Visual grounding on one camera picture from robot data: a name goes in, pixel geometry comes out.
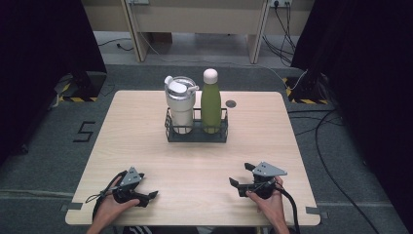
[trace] desk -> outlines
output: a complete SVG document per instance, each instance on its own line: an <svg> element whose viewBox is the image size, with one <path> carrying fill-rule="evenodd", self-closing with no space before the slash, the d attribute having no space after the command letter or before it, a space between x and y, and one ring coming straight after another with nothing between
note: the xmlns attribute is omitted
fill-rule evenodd
<svg viewBox="0 0 413 234"><path fill-rule="evenodd" d="M250 62L257 63L269 0L150 0L149 5L121 1L139 61L145 61L149 41L142 32L192 32L246 34Z"/></svg>
<svg viewBox="0 0 413 234"><path fill-rule="evenodd" d="M164 126L167 113L162 91L120 91L108 110L89 162L73 197L74 203L106 187L117 173L135 166L145 173L136 191L159 190L147 208L132 208L116 225L266 226L255 204L241 198L229 177L250 183L252 173L244 163L266 161L288 172L284 188L294 198L300 225L319 224L319 215L306 214L315 207L310 183L279 93L222 92L228 109L226 143L169 143ZM201 92L197 92L197 103ZM292 208L284 200L285 218L293 224ZM94 202L69 211L68 224L92 223Z"/></svg>

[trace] white tumbler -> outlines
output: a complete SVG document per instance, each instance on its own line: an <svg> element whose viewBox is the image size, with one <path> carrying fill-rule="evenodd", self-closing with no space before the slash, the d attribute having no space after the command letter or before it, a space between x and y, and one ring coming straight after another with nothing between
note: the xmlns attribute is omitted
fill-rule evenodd
<svg viewBox="0 0 413 234"><path fill-rule="evenodd" d="M184 76L165 79L165 94L170 108L170 118L174 130L179 134L191 132L194 124L195 92L199 89L195 82Z"/></svg>

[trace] black wire basket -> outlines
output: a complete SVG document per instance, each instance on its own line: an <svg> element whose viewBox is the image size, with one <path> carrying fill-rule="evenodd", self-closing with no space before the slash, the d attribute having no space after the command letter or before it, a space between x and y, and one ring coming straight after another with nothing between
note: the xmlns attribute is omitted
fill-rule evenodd
<svg viewBox="0 0 413 234"><path fill-rule="evenodd" d="M228 110L221 108L221 124L219 127L203 126L201 108L194 108L192 126L178 126L172 123L170 108L165 119L168 142L215 142L225 143L228 136Z"/></svg>

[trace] hand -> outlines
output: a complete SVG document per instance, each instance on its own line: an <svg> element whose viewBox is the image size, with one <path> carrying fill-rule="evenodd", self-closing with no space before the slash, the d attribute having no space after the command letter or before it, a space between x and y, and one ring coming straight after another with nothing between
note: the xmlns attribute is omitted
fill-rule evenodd
<svg viewBox="0 0 413 234"><path fill-rule="evenodd" d="M120 178L121 177L119 176L112 183L111 187L114 187ZM109 194L107 194L103 199L99 206L99 209L96 212L96 215L94 216L94 221L87 232L88 234L99 233L101 230L103 230L103 228L110 225L110 223L112 223L122 212L139 204L138 199L132 199L127 201L126 203L119 204L115 201L115 198L111 194L111 191L109 191L108 193Z"/></svg>
<svg viewBox="0 0 413 234"><path fill-rule="evenodd" d="M282 179L276 176L275 180L277 182L277 188L282 188ZM262 212L264 216L268 218L277 233L289 233L283 212L282 194L278 190L274 190L271 197L266 200L251 191L246 191L246 196L257 204L257 211L259 213Z"/></svg>

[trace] gray carpet floor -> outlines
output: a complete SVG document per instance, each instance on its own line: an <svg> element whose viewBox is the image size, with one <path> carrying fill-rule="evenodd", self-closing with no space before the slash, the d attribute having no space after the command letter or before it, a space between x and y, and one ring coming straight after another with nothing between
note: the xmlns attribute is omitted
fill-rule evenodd
<svg viewBox="0 0 413 234"><path fill-rule="evenodd" d="M202 84L207 67L107 65L108 76L95 102L61 101L36 129L28 153L15 155L0 168L0 233L84 233L85 226L65 223L61 208L71 202L87 164L106 112L119 90L162 90L166 76L187 76ZM321 159L345 193L366 214L380 233L407 233L374 174L364 165L357 145L338 112L318 131L315 127L335 107L288 101L282 80L266 68L223 66L219 73L222 91L280 92L296 133L304 165L321 212L321 224L302 227L302 233L374 233L368 222L343 195L327 174ZM281 77L300 76L302 71L277 69ZM94 124L89 142L78 131L84 121ZM107 228L104 233L113 233Z"/></svg>

